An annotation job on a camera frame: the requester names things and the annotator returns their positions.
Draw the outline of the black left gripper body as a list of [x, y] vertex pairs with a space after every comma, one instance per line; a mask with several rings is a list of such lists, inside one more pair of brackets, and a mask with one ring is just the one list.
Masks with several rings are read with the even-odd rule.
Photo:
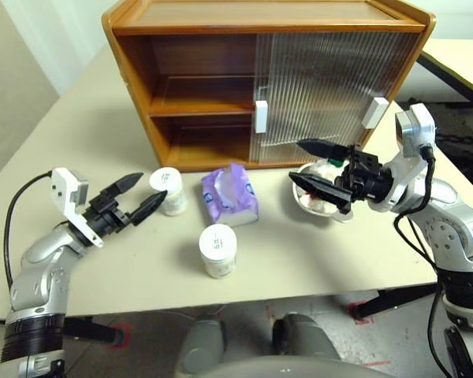
[[116, 200], [126, 191], [128, 189], [122, 191], [116, 187], [107, 187], [89, 202], [83, 216], [98, 236], [117, 233], [132, 223], [132, 214], [121, 211]]

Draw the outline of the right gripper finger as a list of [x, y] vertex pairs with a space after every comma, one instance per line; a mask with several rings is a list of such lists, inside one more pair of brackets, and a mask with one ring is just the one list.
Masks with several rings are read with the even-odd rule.
[[320, 215], [349, 214], [352, 192], [312, 173], [290, 172], [289, 178], [301, 189], [299, 204]]
[[296, 145], [318, 158], [346, 160], [350, 156], [348, 147], [324, 139], [302, 139]]

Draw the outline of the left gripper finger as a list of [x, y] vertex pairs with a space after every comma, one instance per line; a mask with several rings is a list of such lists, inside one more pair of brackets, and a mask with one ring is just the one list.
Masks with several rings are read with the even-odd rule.
[[146, 198], [140, 203], [139, 207], [130, 214], [130, 223], [134, 226], [142, 223], [161, 206], [167, 194], [168, 191], [160, 191]]
[[124, 194], [133, 188], [143, 176], [142, 172], [134, 172], [123, 176], [109, 186], [109, 193], [112, 197]]

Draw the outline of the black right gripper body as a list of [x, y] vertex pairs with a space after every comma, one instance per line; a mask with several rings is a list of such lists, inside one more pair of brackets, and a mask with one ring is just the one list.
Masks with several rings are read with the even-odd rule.
[[351, 191], [353, 201], [382, 200], [382, 165], [376, 155], [357, 150], [352, 145], [343, 146], [336, 159], [348, 161], [334, 181], [337, 187]]

